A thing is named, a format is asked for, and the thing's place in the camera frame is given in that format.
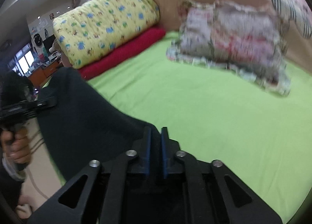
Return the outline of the left forearm dark sleeve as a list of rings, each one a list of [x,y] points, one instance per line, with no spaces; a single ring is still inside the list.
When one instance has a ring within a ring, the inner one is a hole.
[[[1,160],[1,194],[13,211],[18,205],[25,179],[25,171],[16,170],[14,164],[3,156]]]

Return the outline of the left hand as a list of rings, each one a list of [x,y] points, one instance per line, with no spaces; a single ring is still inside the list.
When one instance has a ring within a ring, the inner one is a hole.
[[[30,140],[27,137],[27,129],[22,127],[15,134],[10,131],[2,131],[1,145],[3,153],[8,161],[16,164],[29,164],[31,161]]]

